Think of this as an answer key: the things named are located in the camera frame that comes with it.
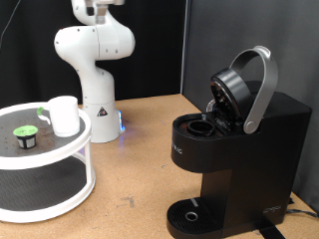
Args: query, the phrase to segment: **blue led light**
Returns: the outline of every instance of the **blue led light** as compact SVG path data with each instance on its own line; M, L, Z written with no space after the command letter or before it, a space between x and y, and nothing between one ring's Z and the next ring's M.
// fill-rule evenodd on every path
M124 131L126 127L122 125L122 112L119 112L119 115L120 115L120 130Z

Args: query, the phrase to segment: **drip tray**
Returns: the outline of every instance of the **drip tray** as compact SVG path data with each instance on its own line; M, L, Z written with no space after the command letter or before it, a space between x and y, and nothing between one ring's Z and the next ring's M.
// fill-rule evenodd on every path
M207 234L211 239L221 236L219 223L200 197L173 204L167 212L167 229L174 238L193 238L200 234Z
M70 199L86 183L86 165L74 156L37 168L0 170L0 208L48 208Z

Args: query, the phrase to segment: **warning label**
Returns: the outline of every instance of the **warning label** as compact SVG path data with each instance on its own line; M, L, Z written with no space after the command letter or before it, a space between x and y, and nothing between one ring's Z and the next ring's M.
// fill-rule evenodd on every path
M107 116L108 113L106 110L104 110L104 108L100 108L100 111L98 113L98 117L104 117L104 116Z

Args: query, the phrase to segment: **black wall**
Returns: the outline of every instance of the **black wall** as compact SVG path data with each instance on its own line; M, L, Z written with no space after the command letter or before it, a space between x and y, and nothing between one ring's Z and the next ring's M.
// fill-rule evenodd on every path
M183 93L205 111L210 78L243 50L267 47L279 68L277 91L313 109L293 190L319 211L319 2L188 1L189 24ZM260 59L242 77L262 80Z
M1 0L0 33L18 0ZM116 100L179 93L185 0L127 0L110 12L136 38L133 54L97 66L115 78ZM56 54L61 28L81 26L71 0L22 0L0 52L0 108L71 95L82 102L79 77Z

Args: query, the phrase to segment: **coffee pod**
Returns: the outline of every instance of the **coffee pod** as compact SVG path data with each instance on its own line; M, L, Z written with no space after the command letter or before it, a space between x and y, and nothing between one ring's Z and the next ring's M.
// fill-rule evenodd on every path
M17 136L21 148L29 149L36 145L37 132L37 127L25 125L14 129L13 134Z

